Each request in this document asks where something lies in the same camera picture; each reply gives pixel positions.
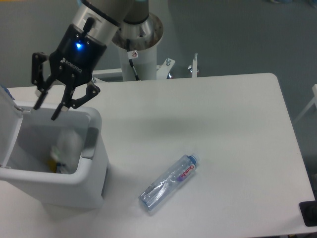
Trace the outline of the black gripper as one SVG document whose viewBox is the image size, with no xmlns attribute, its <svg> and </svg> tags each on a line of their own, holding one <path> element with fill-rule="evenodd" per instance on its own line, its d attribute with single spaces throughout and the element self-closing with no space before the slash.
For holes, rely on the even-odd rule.
<svg viewBox="0 0 317 238">
<path fill-rule="evenodd" d="M 77 109 L 100 93 L 100 88 L 91 81 L 92 72 L 96 67 L 106 45 L 89 36 L 92 23 L 86 23 L 83 30 L 70 24 L 56 51 L 49 55 L 42 52 L 32 54 L 31 82 L 37 86 L 36 101 L 33 109 L 37 110 L 44 102 L 53 83 L 58 80 L 66 85 L 61 102 L 53 113 L 51 120 L 56 120 L 61 111 L 70 107 Z M 50 62 L 50 76 L 44 80 L 43 64 Z M 87 83 L 86 94 L 73 99 L 75 89 Z"/>
</svg>

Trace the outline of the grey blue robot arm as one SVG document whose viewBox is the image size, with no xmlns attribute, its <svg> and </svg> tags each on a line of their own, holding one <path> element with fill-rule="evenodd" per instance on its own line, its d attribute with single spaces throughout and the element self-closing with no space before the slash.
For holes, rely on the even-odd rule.
<svg viewBox="0 0 317 238">
<path fill-rule="evenodd" d="M 37 87 L 34 109 L 44 102 L 54 82 L 65 86 L 61 111 L 78 108 L 97 96 L 93 71 L 123 22 L 143 23 L 149 17 L 147 0 L 83 0 L 57 49 L 50 55 L 32 55 L 31 82 Z"/>
</svg>

